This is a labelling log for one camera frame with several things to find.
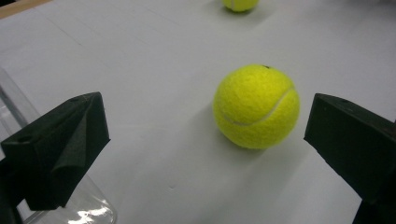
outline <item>tennis ball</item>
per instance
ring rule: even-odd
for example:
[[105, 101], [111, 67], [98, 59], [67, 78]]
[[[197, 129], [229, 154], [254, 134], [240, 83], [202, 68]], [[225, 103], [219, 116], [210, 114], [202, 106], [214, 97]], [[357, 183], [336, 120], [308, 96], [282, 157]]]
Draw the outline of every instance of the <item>tennis ball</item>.
[[254, 8], [259, 0], [222, 0], [224, 6], [234, 12], [242, 12]]
[[300, 100], [285, 74], [250, 64], [220, 82], [212, 106], [228, 139], [240, 147], [264, 149], [280, 143], [293, 129]]

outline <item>white table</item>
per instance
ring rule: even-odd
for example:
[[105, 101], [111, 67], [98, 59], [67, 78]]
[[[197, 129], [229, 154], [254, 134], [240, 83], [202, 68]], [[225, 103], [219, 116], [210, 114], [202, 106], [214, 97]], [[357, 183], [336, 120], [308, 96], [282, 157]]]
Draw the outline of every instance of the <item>white table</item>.
[[[112, 141], [89, 171], [120, 224], [345, 224], [361, 202], [304, 140], [316, 92], [395, 119], [396, 6], [370, 0], [54, 0], [0, 20], [0, 66], [44, 114], [103, 94]], [[242, 150], [211, 101], [248, 63], [287, 73], [301, 116]]]

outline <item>fuzzy ball surface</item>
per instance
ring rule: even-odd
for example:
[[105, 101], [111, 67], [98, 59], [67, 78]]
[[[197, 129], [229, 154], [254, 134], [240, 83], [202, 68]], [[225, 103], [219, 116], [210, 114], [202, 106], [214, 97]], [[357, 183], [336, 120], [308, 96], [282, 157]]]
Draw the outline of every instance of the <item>fuzzy ball surface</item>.
[[215, 121], [228, 139], [240, 147], [264, 149], [280, 143], [293, 129], [300, 100], [288, 76], [250, 64], [220, 82], [212, 106]]
[[254, 8], [259, 0], [222, 0], [222, 3], [234, 12], [243, 12]]

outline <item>wooden edge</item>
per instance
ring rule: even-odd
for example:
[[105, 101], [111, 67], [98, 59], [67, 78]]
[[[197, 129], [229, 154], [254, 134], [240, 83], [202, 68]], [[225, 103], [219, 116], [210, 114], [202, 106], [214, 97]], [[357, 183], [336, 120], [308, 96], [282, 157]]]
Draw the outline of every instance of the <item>wooden edge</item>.
[[5, 5], [3, 7], [0, 7], [0, 20], [5, 17], [22, 12], [26, 9], [47, 3], [49, 1], [51, 0], [21, 0], [15, 3]]

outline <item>transparent plastic container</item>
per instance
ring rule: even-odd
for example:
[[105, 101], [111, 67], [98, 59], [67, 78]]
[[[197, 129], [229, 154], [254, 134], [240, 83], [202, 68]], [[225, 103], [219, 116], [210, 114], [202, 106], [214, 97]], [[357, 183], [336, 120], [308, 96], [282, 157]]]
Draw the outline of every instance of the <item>transparent plastic container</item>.
[[[39, 117], [26, 96], [0, 67], [0, 141]], [[0, 160], [4, 157], [1, 151]], [[112, 224], [117, 220], [115, 209], [88, 175], [79, 182], [65, 208], [33, 212], [23, 201], [18, 210], [24, 224]]]

